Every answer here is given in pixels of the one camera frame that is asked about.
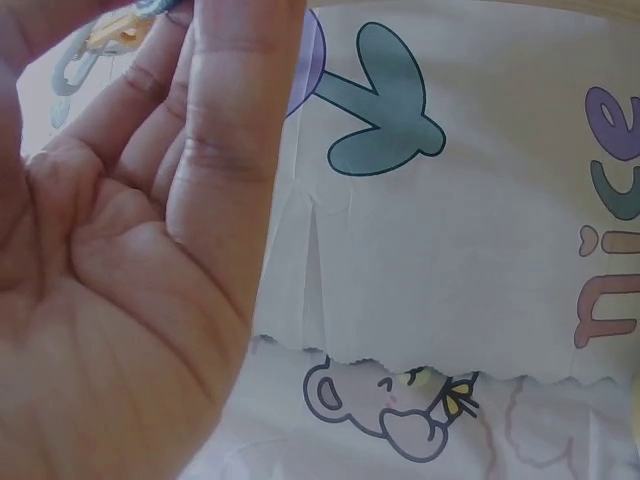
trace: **palm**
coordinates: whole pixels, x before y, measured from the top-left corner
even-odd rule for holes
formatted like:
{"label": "palm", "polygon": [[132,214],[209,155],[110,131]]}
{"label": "palm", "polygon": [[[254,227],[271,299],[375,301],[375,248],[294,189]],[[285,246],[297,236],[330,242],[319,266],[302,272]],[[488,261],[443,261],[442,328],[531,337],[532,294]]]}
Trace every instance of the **palm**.
{"label": "palm", "polygon": [[[192,7],[161,19],[137,66],[26,170],[1,159],[8,472],[169,478],[215,426],[251,329],[301,24],[288,2],[265,2],[286,33],[248,43],[202,24],[225,1],[196,0],[188,34]],[[0,144],[17,155],[7,98]]]}

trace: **white fabric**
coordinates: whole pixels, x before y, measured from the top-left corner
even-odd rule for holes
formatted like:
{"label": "white fabric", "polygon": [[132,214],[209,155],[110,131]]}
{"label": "white fabric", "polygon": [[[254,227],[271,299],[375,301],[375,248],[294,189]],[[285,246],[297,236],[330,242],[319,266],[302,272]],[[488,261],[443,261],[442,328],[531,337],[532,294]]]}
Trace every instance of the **white fabric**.
{"label": "white fabric", "polygon": [[[352,366],[332,362],[325,369],[325,360],[321,353],[290,352],[256,341],[220,427],[181,480],[632,480],[640,476],[629,423],[629,390],[610,380],[585,388],[575,381],[542,386],[528,378],[499,382],[480,375],[471,396],[478,406],[467,403],[476,418],[462,413],[446,429],[436,427],[430,442],[428,421],[418,413],[429,411],[434,425],[446,419],[442,402],[432,408],[445,377],[432,372],[426,383],[422,378],[416,381],[420,386],[407,387],[402,378],[374,362]],[[316,367],[320,369],[310,375],[305,401],[305,377]],[[386,377],[393,381],[390,391],[386,382],[377,386]],[[322,378],[333,383],[342,401],[338,410],[323,410],[318,403],[315,386]],[[330,390],[322,391],[328,395]],[[324,401],[331,405],[334,400],[327,396]],[[391,418],[384,420],[392,435],[376,438],[373,433],[380,432],[385,410],[396,412],[397,418],[387,413]],[[407,410],[416,413],[404,420],[398,417]],[[336,423],[321,420],[322,416]],[[436,452],[433,444],[444,447],[432,460],[417,463],[407,458],[408,453]]]}

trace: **cartoon print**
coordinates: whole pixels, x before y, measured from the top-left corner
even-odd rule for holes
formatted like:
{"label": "cartoon print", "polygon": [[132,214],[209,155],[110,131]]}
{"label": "cartoon print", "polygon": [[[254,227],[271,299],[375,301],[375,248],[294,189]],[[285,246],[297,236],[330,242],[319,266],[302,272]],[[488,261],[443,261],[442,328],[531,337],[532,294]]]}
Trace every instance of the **cartoon print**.
{"label": "cartoon print", "polygon": [[[633,125],[629,128],[624,112],[617,100],[601,87],[589,89],[585,98],[587,122],[600,146],[613,158],[628,162],[640,156],[640,98],[631,98]],[[633,169],[633,182],[626,193],[616,190],[607,178],[602,162],[593,160],[590,165],[593,186],[603,205],[618,220],[630,221],[640,215],[640,167]],[[578,254],[586,258],[600,244],[607,255],[635,255],[640,253],[640,233],[612,230],[602,234],[590,225],[580,229]],[[596,303],[603,295],[640,293],[640,274],[596,275],[589,279],[578,295],[578,326],[573,343],[585,348],[592,338],[628,335],[635,331],[635,318],[593,318]]]}
{"label": "cartoon print", "polygon": [[[598,242],[604,253],[609,255],[631,255],[640,253],[640,233],[612,230],[605,232],[602,239],[596,229],[585,225],[580,229],[582,243],[578,253],[585,258],[597,248]],[[578,319],[574,334],[576,348],[584,348],[589,340],[596,337],[628,335],[636,329],[637,319],[596,320],[593,310],[602,295],[622,295],[640,293],[640,275],[598,275],[584,284],[578,296]]]}
{"label": "cartoon print", "polygon": [[[598,248],[600,236],[591,225],[585,225],[580,230],[580,249],[578,253],[581,257],[588,257]],[[600,248],[604,253],[611,255],[633,255],[640,253],[640,233],[612,230],[602,234]]]}
{"label": "cartoon print", "polygon": [[628,335],[636,329],[635,318],[595,320],[593,309],[602,295],[640,293],[640,275],[601,275],[584,284],[578,297],[580,323],[574,334],[576,348],[584,348],[595,337]]}
{"label": "cartoon print", "polygon": [[463,415],[478,416],[477,373],[446,378],[419,368],[392,377],[371,363],[358,365],[358,375],[349,375],[350,368],[327,357],[309,370],[303,382],[307,407],[323,422],[348,421],[386,440],[412,462],[436,459],[447,446],[451,425]]}
{"label": "cartoon print", "polygon": [[633,169],[629,191],[621,193],[609,182],[602,162],[591,162],[591,179],[600,200],[618,220],[630,221],[640,215],[640,167]]}
{"label": "cartoon print", "polygon": [[[584,387],[568,380],[550,386],[520,377],[512,383],[504,437],[519,462],[540,471],[533,478],[638,478],[637,465],[627,460],[637,458],[635,447],[626,433],[619,437],[630,428],[627,416],[604,413],[627,407],[622,391],[612,393],[606,382]],[[589,432],[606,440],[594,441]]]}
{"label": "cartoon print", "polygon": [[640,115],[640,98],[631,98],[631,108],[633,125],[629,128],[622,107],[604,88],[590,88],[585,98],[587,121],[593,136],[609,155],[623,162],[640,156],[640,122],[636,123]]}
{"label": "cartoon print", "polygon": [[446,136],[425,114],[424,78],[407,45],[388,27],[369,22],[358,32],[356,47],[368,86],[325,70],[322,26],[313,12],[307,12],[288,114],[315,94],[370,126],[330,147],[329,165],[342,175],[380,175],[400,168],[418,154],[440,155]]}

